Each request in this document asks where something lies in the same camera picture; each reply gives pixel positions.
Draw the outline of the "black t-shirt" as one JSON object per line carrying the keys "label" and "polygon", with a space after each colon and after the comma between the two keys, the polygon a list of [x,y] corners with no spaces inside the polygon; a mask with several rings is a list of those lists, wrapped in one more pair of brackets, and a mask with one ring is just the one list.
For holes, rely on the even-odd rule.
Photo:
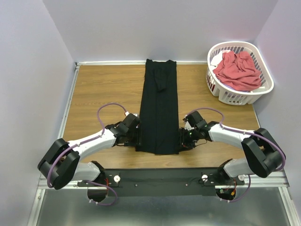
{"label": "black t-shirt", "polygon": [[137,152],[178,154],[179,116],[176,62],[146,60]]}

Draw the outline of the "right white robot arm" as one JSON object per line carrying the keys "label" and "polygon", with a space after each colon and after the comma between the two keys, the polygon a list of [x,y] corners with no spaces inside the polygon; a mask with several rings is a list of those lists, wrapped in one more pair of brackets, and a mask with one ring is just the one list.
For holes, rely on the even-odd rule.
{"label": "right white robot arm", "polygon": [[215,183],[225,185],[240,175],[266,178],[285,165],[284,152],[264,128],[243,130],[225,126],[222,121],[206,122],[197,110],[187,114],[183,121],[185,126],[180,128],[183,150],[195,148],[199,140],[221,142],[243,150],[243,158],[227,160],[208,176]]}

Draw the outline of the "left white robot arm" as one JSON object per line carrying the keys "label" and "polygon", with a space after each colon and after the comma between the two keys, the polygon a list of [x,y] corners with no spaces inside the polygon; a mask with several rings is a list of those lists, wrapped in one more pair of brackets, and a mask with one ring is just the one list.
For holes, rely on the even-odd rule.
{"label": "left white robot arm", "polygon": [[140,118],[126,113],[123,121],[107,125],[103,130],[82,139],[57,139],[38,163],[38,170],[51,188],[65,187],[71,181],[96,180],[102,174],[97,162],[81,163],[84,158],[103,149],[134,142]]}

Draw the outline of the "silver bolt knob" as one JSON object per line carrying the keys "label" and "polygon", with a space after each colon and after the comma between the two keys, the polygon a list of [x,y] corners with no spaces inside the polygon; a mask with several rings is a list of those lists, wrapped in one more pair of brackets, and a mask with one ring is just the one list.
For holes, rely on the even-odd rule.
{"label": "silver bolt knob", "polygon": [[116,183],[118,183],[120,180],[121,180],[121,178],[120,178],[119,175],[115,175],[115,176],[114,176],[114,181],[115,181]]}
{"label": "silver bolt knob", "polygon": [[203,175],[203,176],[202,176],[202,180],[203,180],[204,182],[206,182],[206,181],[208,180],[208,176],[207,176],[207,175]]}

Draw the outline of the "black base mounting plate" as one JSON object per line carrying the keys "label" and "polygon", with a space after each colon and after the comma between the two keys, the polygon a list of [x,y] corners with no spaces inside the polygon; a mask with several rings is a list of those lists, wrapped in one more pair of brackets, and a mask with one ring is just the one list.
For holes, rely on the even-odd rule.
{"label": "black base mounting plate", "polygon": [[[107,169],[105,176],[109,185],[121,196],[215,196],[215,186],[228,186],[236,182],[243,185],[238,177],[218,183],[213,175],[216,167],[209,168],[161,168],[161,169]],[[116,183],[114,176],[121,180]]]}

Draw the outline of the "left silver bolt knob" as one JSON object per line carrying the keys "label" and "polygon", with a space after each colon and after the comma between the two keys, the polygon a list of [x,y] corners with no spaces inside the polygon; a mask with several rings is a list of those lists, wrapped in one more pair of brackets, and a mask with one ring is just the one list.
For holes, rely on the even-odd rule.
{"label": "left silver bolt knob", "polygon": [[121,180],[121,178],[120,178],[119,175],[115,175],[115,176],[114,176],[114,181],[115,181],[116,183],[118,183],[120,180]]}

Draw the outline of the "white laundry basket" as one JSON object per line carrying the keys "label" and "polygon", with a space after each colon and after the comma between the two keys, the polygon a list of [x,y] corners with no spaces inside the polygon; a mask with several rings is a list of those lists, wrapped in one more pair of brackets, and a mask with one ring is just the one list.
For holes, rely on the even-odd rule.
{"label": "white laundry basket", "polygon": [[[213,73],[213,69],[210,66],[212,58],[217,55],[221,50],[230,50],[235,53],[241,51],[248,52],[253,61],[255,68],[258,69],[261,79],[261,86],[258,89],[248,92],[236,91],[229,87],[223,85]],[[263,58],[258,50],[258,48],[245,41],[227,41],[221,42],[210,48],[207,54],[207,72],[206,72],[206,82],[212,95],[219,98],[219,101],[229,104],[229,105],[246,105],[252,104],[258,100],[262,95],[271,92],[274,88],[274,81],[263,61]]]}

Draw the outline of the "red t-shirt in basket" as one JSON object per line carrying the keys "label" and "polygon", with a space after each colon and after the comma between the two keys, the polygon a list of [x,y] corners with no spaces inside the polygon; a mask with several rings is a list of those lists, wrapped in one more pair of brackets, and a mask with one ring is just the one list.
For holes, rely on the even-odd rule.
{"label": "red t-shirt in basket", "polygon": [[224,53],[213,73],[223,85],[236,91],[248,92],[261,86],[261,72],[255,68],[251,55],[246,51]]}

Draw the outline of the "white cloth in basket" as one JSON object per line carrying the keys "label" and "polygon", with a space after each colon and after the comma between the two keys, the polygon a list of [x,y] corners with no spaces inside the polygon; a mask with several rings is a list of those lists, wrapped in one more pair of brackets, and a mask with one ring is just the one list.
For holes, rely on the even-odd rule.
{"label": "white cloth in basket", "polygon": [[230,50],[221,50],[217,55],[215,55],[212,58],[210,66],[215,69],[219,65],[219,63],[223,60],[223,54],[229,52]]}

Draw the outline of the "aluminium frame rail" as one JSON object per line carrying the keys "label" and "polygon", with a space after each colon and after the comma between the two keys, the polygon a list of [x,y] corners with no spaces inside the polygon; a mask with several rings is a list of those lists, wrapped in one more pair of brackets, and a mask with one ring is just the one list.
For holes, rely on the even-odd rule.
{"label": "aluminium frame rail", "polygon": [[[260,178],[258,176],[250,176],[251,177],[251,186],[250,188],[258,188],[258,187],[289,187],[288,180],[286,178],[285,172],[279,171],[279,172],[273,172],[271,173],[267,178]],[[247,176],[245,176],[244,179],[244,184],[243,185],[238,185],[238,179],[236,179],[237,182],[237,187],[236,188],[247,188],[249,185],[249,180]],[[84,189],[91,187],[92,185],[86,183],[82,184],[78,181],[72,181],[63,189]],[[234,188],[234,183],[228,186],[222,186],[222,185],[217,185],[215,186],[215,189],[224,189],[224,188]],[[38,182],[38,189],[50,189],[47,186],[46,179],[42,178],[40,176],[40,180]]]}

